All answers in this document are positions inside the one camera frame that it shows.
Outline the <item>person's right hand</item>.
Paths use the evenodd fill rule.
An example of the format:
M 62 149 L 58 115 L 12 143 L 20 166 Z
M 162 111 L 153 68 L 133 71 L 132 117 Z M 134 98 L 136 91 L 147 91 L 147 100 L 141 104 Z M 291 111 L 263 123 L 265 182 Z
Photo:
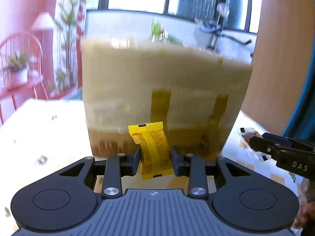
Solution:
M 314 181 L 303 178 L 301 183 L 302 194 L 299 195 L 299 211 L 293 228 L 305 228 L 307 222 L 314 220 Z

